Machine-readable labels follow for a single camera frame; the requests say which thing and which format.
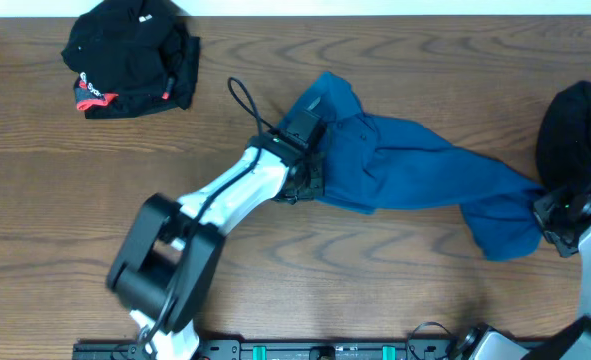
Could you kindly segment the blue polo shirt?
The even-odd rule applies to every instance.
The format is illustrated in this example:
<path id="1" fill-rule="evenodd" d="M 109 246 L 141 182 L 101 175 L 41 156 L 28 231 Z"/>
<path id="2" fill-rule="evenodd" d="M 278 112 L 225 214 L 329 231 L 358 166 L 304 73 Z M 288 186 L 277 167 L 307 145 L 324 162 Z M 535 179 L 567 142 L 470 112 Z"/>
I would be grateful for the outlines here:
<path id="1" fill-rule="evenodd" d="M 343 78 L 325 72 L 280 122 L 304 111 L 326 132 L 320 201 L 364 214 L 456 205 L 486 259 L 507 261 L 536 251 L 542 233 L 532 203 L 542 187 L 499 160 L 455 146 L 404 119 L 367 113 Z"/>

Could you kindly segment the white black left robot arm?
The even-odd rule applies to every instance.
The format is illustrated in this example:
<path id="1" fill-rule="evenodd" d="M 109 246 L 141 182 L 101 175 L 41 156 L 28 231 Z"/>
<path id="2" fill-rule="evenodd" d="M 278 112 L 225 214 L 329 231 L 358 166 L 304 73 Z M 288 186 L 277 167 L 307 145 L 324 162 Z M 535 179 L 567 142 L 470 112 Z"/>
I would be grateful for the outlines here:
<path id="1" fill-rule="evenodd" d="M 149 197 L 110 267 L 106 286 L 140 327 L 129 359 L 190 359 L 193 319 L 205 302 L 228 234 L 270 199 L 295 203 L 323 188 L 317 137 L 262 134 L 202 189 Z"/>

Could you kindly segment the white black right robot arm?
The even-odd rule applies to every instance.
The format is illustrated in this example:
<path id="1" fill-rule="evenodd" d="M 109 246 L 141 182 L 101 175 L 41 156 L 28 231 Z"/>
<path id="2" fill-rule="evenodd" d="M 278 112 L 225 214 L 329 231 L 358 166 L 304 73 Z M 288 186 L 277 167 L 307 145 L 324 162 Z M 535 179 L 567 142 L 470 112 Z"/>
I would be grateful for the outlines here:
<path id="1" fill-rule="evenodd" d="M 534 215 L 562 257 L 581 256 L 577 319 L 541 343 L 511 339 L 490 326 L 473 328 L 462 359 L 591 359 L 591 180 L 575 191 L 550 192 L 534 203 Z"/>

